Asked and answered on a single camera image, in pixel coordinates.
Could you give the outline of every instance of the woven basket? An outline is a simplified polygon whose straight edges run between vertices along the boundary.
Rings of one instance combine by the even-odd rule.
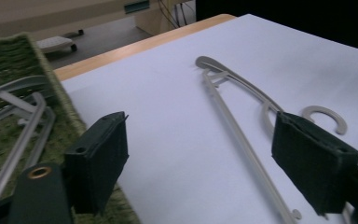
[[[73,108],[68,95],[36,43],[27,34],[0,39],[0,86],[22,77],[40,75],[48,78],[48,87],[54,93],[54,96],[50,97],[47,103],[53,109],[56,120],[39,162],[53,161],[62,163],[63,152],[85,132],[85,125]],[[27,90],[13,92],[13,94],[21,97],[25,94],[29,95],[33,91],[39,90],[37,87],[32,87]],[[0,109],[6,105],[7,103],[0,101]],[[7,117],[0,121],[0,168],[21,131],[22,127],[17,125],[15,116]],[[9,196],[14,189],[16,178],[21,173],[31,149],[32,142],[23,153],[2,198]],[[74,218],[75,223],[140,223],[118,185],[115,186],[103,217],[74,215]]]

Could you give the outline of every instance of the hanger bar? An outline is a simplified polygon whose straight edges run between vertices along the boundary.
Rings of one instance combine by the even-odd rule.
[[[235,72],[231,71],[229,68],[225,67],[217,60],[206,56],[200,56],[196,60],[196,65],[200,68],[204,68],[204,69],[208,68],[216,73],[225,72],[225,71],[228,72],[227,77],[239,82],[241,85],[248,88],[262,102],[269,102],[271,104],[272,110],[274,110],[275,112],[277,111],[283,112],[283,109],[277,103],[275,103],[275,101],[273,101],[268,95],[266,95],[263,91],[258,89],[257,86],[255,86],[245,78],[241,77],[240,75],[236,74]]]
[[[45,144],[48,141],[48,136],[54,124],[55,114],[50,107],[46,107],[45,113],[47,115],[47,118],[44,121],[45,124],[43,126],[42,131],[39,134],[39,138],[34,143],[34,149],[32,150],[32,153],[28,158],[28,161],[25,163],[24,169],[27,169],[37,164],[40,155],[42,154],[43,148],[45,147]]]
[[[25,150],[28,142],[32,138],[34,130],[38,125],[43,112],[46,109],[46,102],[43,96],[39,92],[32,93],[36,101],[36,109],[34,113],[31,115],[28,124],[22,130],[19,139],[17,140],[16,144],[10,151],[2,169],[0,170],[0,196],[4,191],[5,185],[7,184],[10,176],[12,175],[15,167],[17,166],[23,151]]]
[[[48,84],[48,79],[44,76],[23,77],[0,86],[0,92],[16,91],[32,86],[46,85],[46,84]]]
[[[220,109],[222,110],[223,114],[225,115],[227,121],[229,122],[232,131],[235,133],[238,141],[241,144],[241,147],[244,149],[247,158],[251,162],[252,166],[255,169],[255,172],[257,176],[259,177],[260,181],[262,181],[263,186],[267,187],[268,193],[271,196],[272,201],[274,202],[276,208],[280,212],[284,223],[292,223],[295,224],[296,221],[293,218],[292,213],[289,211],[286,203],[282,199],[279,191],[276,189],[275,185],[273,184],[272,180],[269,178],[269,175],[267,171],[264,169],[264,166],[258,159],[257,155],[255,154],[255,151],[252,148],[252,145],[249,143],[248,139],[246,138],[245,134],[243,133],[240,125],[235,120],[234,116],[231,114],[230,110],[228,109],[225,101],[220,96],[219,92],[216,90],[214,84],[210,80],[207,73],[209,72],[208,69],[204,71],[202,74],[204,77],[204,80],[208,86],[208,88],[211,90],[214,99],[219,104]]]
[[[12,114],[18,115],[19,117],[24,118],[24,119],[29,118],[28,112],[25,112],[14,105],[10,105],[10,106],[0,110],[0,120],[5,117],[8,117]]]
[[[15,105],[16,107],[23,109],[25,111],[28,111],[30,113],[34,113],[34,106],[31,104],[28,104],[28,102],[23,101],[19,97],[7,92],[7,91],[0,91],[0,98],[8,103],[11,103],[12,105]]]

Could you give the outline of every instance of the gray hanger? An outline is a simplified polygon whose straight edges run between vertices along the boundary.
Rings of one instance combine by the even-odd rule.
[[[9,91],[15,91],[44,84],[48,84],[48,81],[45,77],[35,76],[21,78],[0,86],[0,98],[7,101],[8,103],[11,103],[11,105],[0,111],[0,120],[12,114],[17,115],[20,118],[27,119],[20,137],[16,141],[14,147],[11,149],[4,165],[2,166],[2,169],[0,170],[0,196],[2,195],[7,181],[17,166],[24,149],[28,145],[30,139],[33,137],[36,127],[40,123],[43,123],[42,131],[36,140],[30,158],[26,162],[26,167],[37,163],[37,160],[48,139],[52,124],[55,120],[54,113],[49,107],[46,106],[44,97],[40,92],[33,92],[31,96],[21,99],[12,95],[9,93]],[[51,92],[49,91],[43,91],[43,93],[46,95],[51,95]],[[42,120],[41,118],[44,113],[46,113],[46,119]]]

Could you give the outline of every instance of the white tabletop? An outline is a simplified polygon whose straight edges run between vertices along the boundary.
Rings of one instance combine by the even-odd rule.
[[[286,112],[321,105],[348,123],[318,125],[358,149],[358,49],[246,15],[62,84],[81,118],[125,111],[130,158],[118,182],[143,223],[282,223],[260,188],[195,65],[209,56],[245,77]],[[271,158],[261,104],[237,85],[219,92],[257,151],[298,223],[343,223],[316,216]]]

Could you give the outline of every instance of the floor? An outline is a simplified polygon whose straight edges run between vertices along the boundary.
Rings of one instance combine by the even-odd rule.
[[[171,21],[179,22],[181,26],[185,25],[185,21],[187,24],[196,21],[195,0],[185,2],[182,6],[177,5],[176,8],[176,11],[172,11],[172,15],[167,15]],[[118,49],[146,39],[151,35],[136,27],[133,17],[128,17],[84,29],[83,35],[70,33],[63,36],[73,39],[77,45],[77,51],[72,52],[68,48],[46,54],[54,69],[88,59],[109,50]]]

